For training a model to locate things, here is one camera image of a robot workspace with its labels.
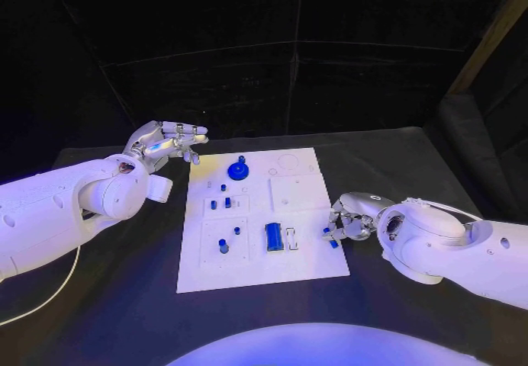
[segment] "white board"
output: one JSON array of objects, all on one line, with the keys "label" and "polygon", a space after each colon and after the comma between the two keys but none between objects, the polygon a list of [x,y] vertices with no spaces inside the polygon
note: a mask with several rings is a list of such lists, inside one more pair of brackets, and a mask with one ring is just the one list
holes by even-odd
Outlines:
[{"label": "white board", "polygon": [[[234,181],[227,172],[240,155],[250,175]],[[226,208],[227,197],[231,208]],[[190,175],[177,292],[348,276],[344,250],[322,240],[330,212],[312,148],[201,156]],[[268,223],[282,227],[285,250],[278,252],[268,251]],[[295,238],[286,237],[288,228],[295,228]],[[226,254],[221,239],[230,246]],[[292,239],[298,250],[291,250]]]}]

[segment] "dark table surface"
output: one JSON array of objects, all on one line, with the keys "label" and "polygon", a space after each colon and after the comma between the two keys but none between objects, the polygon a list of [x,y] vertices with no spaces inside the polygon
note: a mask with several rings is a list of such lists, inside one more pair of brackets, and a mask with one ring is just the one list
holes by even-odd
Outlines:
[{"label": "dark table surface", "polygon": [[[211,141],[201,154],[315,147],[332,202],[348,191],[422,197],[478,213],[420,128]],[[66,149],[57,167],[122,152]],[[73,279],[50,305],[0,328],[4,360],[22,364],[167,364],[236,333],[288,323],[348,323],[402,332],[491,364],[528,362],[528,311],[471,294],[449,280],[412,281],[382,257],[376,237],[345,241],[350,277],[177,294],[188,164],[167,204],[81,247]],[[55,292],[74,253],[0,286],[4,319]]]}]

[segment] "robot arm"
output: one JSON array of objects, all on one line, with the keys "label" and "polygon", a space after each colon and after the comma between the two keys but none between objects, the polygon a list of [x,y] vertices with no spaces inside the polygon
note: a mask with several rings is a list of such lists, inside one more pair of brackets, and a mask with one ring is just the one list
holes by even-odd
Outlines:
[{"label": "robot arm", "polygon": [[48,264],[133,217],[146,198],[167,202],[174,182],[152,173],[172,156],[200,164],[191,145],[207,141],[207,128],[152,121],[123,154],[2,185],[0,280]]},{"label": "robot arm", "polygon": [[[446,210],[474,221],[462,224]],[[528,226],[483,220],[420,199],[395,204],[348,193],[335,204],[330,228],[327,240],[363,240],[379,231],[383,257],[418,282],[438,284],[448,278],[480,296],[528,309]]]}]

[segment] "robotic hand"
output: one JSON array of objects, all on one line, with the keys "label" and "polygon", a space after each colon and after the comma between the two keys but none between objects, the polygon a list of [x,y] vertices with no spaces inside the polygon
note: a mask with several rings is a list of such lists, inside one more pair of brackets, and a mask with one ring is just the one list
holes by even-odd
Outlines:
[{"label": "robotic hand", "polygon": [[123,154],[0,186],[0,280],[38,268],[129,219],[146,198],[167,202],[174,182],[158,175],[169,157],[200,164],[191,146],[207,128],[148,123]]},{"label": "robotic hand", "polygon": [[[474,221],[462,224],[446,211]],[[396,204],[374,194],[347,193],[328,227],[324,239],[338,242],[366,240],[379,231],[383,257],[418,282],[438,284],[449,278],[480,296],[528,309],[528,226],[483,220],[420,199]]]}]

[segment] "small blue part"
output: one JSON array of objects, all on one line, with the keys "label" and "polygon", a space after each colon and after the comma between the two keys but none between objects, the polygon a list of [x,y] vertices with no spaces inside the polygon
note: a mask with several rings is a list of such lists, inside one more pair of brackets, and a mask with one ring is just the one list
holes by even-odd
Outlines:
[{"label": "small blue part", "polygon": [[283,239],[281,236],[281,224],[269,223],[268,229],[268,251],[275,252],[278,250],[285,250]]},{"label": "small blue part", "polygon": [[250,168],[246,165],[246,158],[242,155],[239,161],[229,168],[229,176],[234,181],[242,181],[250,175]]},{"label": "small blue part", "polygon": [[[327,228],[324,229],[324,232],[325,232],[325,233],[328,233],[330,231],[331,231],[331,229],[327,227]],[[338,241],[331,240],[331,245],[332,245],[332,248],[335,249],[335,248],[340,246]]]},{"label": "small blue part", "polygon": [[219,245],[221,253],[226,254],[230,251],[230,246],[224,239],[220,240]]}]

